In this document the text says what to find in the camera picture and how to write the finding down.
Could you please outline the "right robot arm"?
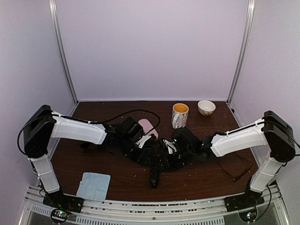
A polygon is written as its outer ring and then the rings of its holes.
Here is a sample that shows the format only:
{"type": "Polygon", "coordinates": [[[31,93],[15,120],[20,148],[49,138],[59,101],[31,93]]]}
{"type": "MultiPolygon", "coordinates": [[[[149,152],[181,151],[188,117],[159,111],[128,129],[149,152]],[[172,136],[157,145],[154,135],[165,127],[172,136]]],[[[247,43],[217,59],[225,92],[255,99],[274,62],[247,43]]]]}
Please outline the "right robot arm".
{"type": "Polygon", "coordinates": [[[270,151],[258,171],[248,181],[240,203],[250,207],[261,196],[268,183],[280,168],[296,156],[297,142],[293,129],[273,111],[266,111],[261,119],[247,126],[215,133],[199,140],[188,128],[179,128],[171,140],[161,139],[159,144],[166,150],[167,168],[179,169],[190,160],[206,161],[227,154],[268,145],[270,151]]]}

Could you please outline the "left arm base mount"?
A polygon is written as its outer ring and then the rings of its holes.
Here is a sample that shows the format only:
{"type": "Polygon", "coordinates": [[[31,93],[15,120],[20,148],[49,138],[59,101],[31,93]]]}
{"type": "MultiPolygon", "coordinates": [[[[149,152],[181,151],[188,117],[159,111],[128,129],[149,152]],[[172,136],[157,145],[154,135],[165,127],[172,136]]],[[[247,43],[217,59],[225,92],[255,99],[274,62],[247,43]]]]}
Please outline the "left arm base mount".
{"type": "Polygon", "coordinates": [[[66,195],[61,191],[55,193],[45,192],[43,204],[53,207],[50,219],[56,224],[65,223],[73,213],[80,213],[84,199],[77,196],[66,195]]]}

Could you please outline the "black glasses case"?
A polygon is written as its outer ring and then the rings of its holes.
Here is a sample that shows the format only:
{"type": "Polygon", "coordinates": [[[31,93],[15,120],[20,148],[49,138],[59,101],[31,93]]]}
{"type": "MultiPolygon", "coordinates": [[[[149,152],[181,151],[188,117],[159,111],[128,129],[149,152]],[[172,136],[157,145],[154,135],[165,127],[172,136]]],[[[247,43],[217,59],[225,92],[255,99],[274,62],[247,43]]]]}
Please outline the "black glasses case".
{"type": "Polygon", "coordinates": [[[157,188],[160,180],[162,169],[156,165],[150,166],[150,185],[152,188],[157,188]]]}

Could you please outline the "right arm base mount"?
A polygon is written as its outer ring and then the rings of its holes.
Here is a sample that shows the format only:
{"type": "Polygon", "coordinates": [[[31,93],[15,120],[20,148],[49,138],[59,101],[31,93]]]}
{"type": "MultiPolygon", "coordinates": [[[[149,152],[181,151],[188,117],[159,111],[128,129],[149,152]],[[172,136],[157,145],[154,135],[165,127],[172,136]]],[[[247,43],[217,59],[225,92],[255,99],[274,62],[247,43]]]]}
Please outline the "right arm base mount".
{"type": "Polygon", "coordinates": [[[246,223],[252,223],[258,218],[257,206],[264,202],[262,192],[251,190],[224,199],[227,212],[238,211],[240,219],[246,223]]]}

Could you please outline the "pink glasses case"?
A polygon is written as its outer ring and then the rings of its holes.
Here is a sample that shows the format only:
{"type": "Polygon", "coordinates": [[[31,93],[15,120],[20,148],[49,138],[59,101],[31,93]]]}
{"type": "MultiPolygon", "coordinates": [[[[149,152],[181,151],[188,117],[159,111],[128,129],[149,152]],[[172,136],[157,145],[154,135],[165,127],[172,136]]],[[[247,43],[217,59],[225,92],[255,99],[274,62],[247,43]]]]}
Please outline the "pink glasses case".
{"type": "Polygon", "coordinates": [[[158,139],[158,132],[148,119],[140,119],[138,123],[142,126],[145,135],[154,135],[156,140],[158,139]]]}

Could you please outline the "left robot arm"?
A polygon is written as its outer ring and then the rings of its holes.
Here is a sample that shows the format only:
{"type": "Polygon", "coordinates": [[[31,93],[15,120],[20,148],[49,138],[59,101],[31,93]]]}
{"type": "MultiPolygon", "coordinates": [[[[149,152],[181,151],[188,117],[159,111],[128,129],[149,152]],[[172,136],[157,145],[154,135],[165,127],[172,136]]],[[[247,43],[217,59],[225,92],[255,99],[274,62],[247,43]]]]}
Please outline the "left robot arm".
{"type": "Polygon", "coordinates": [[[65,161],[74,158],[72,147],[75,142],[81,149],[90,145],[104,146],[105,149],[130,148],[136,152],[143,150],[146,143],[158,139],[156,127],[149,121],[135,121],[128,117],[122,123],[111,124],[111,121],[122,116],[134,113],[136,110],[121,113],[104,121],[82,120],[69,117],[51,109],[49,105],[42,105],[18,133],[23,138],[23,147],[19,151],[30,161],[33,170],[40,179],[49,200],[57,208],[67,204],[67,197],[59,180],[55,175],[52,163],[48,156],[48,143],[51,139],[58,139],[59,152],[66,156],[65,161]]]}

